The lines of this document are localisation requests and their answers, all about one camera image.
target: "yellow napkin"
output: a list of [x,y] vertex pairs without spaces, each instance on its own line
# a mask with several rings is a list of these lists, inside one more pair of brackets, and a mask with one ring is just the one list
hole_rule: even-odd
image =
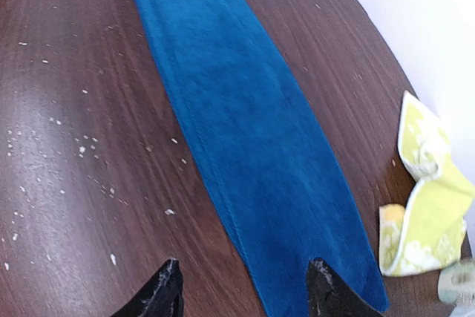
[[438,117],[404,93],[399,156],[416,180],[407,207],[379,208],[379,268],[386,276],[415,275],[460,259],[463,219],[475,187],[455,167]]

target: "yellow floral fabric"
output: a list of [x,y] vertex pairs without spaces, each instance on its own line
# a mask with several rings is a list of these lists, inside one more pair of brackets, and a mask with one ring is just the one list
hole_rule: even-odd
[[415,275],[460,259],[463,219],[475,187],[455,167],[440,119],[404,93],[398,151],[416,181],[406,208],[379,209],[379,267],[386,276]]

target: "wooden table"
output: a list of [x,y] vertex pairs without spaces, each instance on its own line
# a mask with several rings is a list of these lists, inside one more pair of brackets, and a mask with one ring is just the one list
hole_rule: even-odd
[[[356,0],[247,1],[323,127],[376,254],[378,207],[405,203],[414,184],[396,153],[409,82]],[[109,316],[169,256],[182,263],[187,316],[264,316],[133,0],[0,0],[0,112],[0,316]],[[437,278],[385,279],[387,316],[448,316]]]

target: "white wall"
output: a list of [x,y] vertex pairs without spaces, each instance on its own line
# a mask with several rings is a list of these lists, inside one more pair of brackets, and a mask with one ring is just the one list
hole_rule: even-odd
[[[475,183],[475,0],[359,2],[420,100],[448,124],[453,160]],[[467,221],[475,246],[475,205]],[[453,316],[475,316],[466,313]]]

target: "blue cloth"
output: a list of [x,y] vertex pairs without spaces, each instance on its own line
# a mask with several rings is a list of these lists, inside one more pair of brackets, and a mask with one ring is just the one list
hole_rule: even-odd
[[203,182],[267,315],[308,316],[305,272],[315,257],[385,310],[347,182],[247,3],[135,2]]

